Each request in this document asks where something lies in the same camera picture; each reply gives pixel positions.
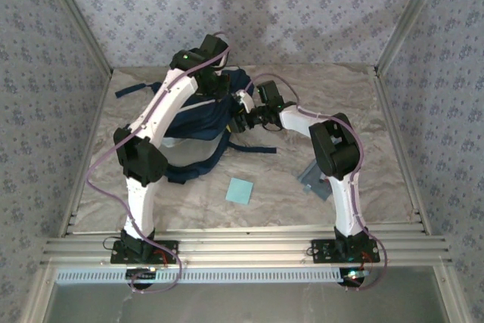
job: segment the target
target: backpack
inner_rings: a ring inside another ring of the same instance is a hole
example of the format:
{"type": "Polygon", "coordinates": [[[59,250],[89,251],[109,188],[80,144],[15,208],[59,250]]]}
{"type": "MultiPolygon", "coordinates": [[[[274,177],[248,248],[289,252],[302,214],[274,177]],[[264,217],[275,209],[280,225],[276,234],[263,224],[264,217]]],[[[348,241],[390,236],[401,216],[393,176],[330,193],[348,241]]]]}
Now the backpack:
{"type": "MultiPolygon", "coordinates": [[[[250,153],[275,154],[277,152],[276,148],[243,147],[230,142],[231,133],[227,125],[236,113],[244,109],[231,94],[245,89],[250,82],[250,77],[242,69],[223,70],[222,73],[230,77],[229,94],[221,100],[192,95],[166,130],[160,150],[169,161],[165,172],[169,182],[184,184],[187,180],[207,174],[229,147],[250,153]],[[197,151],[199,154],[184,153],[187,149],[197,151]]],[[[120,98],[145,87],[151,88],[156,94],[161,87],[161,82],[130,86],[116,92],[116,97],[120,98]]],[[[252,95],[254,86],[250,86],[247,91],[252,95]]]]}

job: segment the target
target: gray marble sheet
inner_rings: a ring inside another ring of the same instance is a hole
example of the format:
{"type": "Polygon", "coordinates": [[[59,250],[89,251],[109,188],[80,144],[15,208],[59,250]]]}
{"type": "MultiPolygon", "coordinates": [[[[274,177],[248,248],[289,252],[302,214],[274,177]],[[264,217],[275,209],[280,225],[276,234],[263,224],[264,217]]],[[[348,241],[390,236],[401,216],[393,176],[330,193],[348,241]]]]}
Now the gray marble sheet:
{"type": "MultiPolygon", "coordinates": [[[[364,65],[304,64],[246,66],[251,76],[273,72],[290,81],[302,105],[334,114],[344,112],[361,136],[365,161],[360,175],[362,212],[367,222],[407,222],[411,201],[400,173],[389,134],[379,110],[374,85],[364,65]]],[[[114,92],[141,81],[163,80],[162,69],[115,70],[98,127],[91,163],[113,145],[113,132],[132,122],[153,97],[144,89],[116,99],[114,92]]],[[[285,100],[293,98],[280,86],[285,100]]],[[[314,159],[311,141],[295,132],[268,132],[262,127],[231,140],[245,145],[278,148],[277,154],[246,154],[228,149],[215,169],[185,185],[162,179],[154,208],[158,231],[167,228],[218,228],[271,225],[332,225],[332,197],[320,200],[303,191],[297,176],[314,159]],[[253,182],[248,206],[228,202],[231,177],[253,182]]],[[[92,177],[99,187],[126,200],[124,176],[113,155],[92,177]]],[[[116,201],[85,187],[79,203],[76,233],[120,230],[126,215],[116,201]]]]}

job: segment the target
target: floral wallpaper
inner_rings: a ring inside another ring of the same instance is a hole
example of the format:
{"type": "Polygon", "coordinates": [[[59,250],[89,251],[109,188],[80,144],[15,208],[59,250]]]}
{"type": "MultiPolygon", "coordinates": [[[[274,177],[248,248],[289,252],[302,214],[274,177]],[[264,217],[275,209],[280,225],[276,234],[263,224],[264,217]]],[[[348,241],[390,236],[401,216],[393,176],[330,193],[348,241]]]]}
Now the floral wallpaper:
{"type": "Polygon", "coordinates": [[[408,0],[76,0],[112,67],[160,66],[223,30],[233,64],[376,64],[408,0]]]}
{"type": "Polygon", "coordinates": [[[423,201],[484,321],[484,0],[429,0],[386,74],[423,201]]]}
{"type": "Polygon", "coordinates": [[[56,0],[0,0],[0,322],[60,228],[105,75],[56,0]]]}

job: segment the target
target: blue sticky note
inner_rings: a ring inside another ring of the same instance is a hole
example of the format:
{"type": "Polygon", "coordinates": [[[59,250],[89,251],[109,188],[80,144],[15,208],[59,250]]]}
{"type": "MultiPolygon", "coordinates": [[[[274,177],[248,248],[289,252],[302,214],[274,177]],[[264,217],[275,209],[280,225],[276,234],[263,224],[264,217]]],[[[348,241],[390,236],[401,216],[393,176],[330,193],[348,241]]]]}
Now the blue sticky note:
{"type": "Polygon", "coordinates": [[[226,200],[240,204],[249,204],[253,183],[242,179],[232,178],[228,186],[226,200]]]}

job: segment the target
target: black mounting bracket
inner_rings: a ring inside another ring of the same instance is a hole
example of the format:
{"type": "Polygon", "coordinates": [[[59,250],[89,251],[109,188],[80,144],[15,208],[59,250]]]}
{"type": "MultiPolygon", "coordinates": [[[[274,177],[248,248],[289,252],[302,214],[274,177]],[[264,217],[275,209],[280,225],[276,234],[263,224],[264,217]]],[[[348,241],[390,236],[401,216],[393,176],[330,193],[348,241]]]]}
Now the black mounting bracket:
{"type": "MultiPolygon", "coordinates": [[[[114,132],[114,144],[118,144],[129,135],[130,130],[118,128],[114,132]]],[[[150,143],[149,138],[141,139],[134,136],[116,152],[119,164],[123,167],[123,174],[136,179],[143,187],[159,181],[168,166],[166,157],[150,143]]]]}
{"type": "Polygon", "coordinates": [[[312,240],[308,255],[314,264],[380,262],[377,242],[364,231],[354,236],[342,236],[335,228],[336,239],[312,240]]]}
{"type": "Polygon", "coordinates": [[[254,107],[249,113],[243,111],[234,115],[228,124],[231,132],[244,132],[246,129],[253,129],[255,125],[259,124],[263,126],[272,124],[279,129],[283,129],[279,113],[286,107],[296,103],[292,101],[284,102],[274,81],[267,81],[257,85],[257,92],[263,105],[254,107]]]}
{"type": "MultiPolygon", "coordinates": [[[[147,236],[149,239],[154,238],[154,231],[147,236]]],[[[170,249],[178,255],[179,242],[174,240],[154,240],[157,244],[170,249]]],[[[144,263],[149,265],[174,265],[175,258],[146,241],[132,237],[126,234],[125,230],[121,231],[121,239],[114,242],[111,252],[111,264],[138,264],[144,263]]]]}

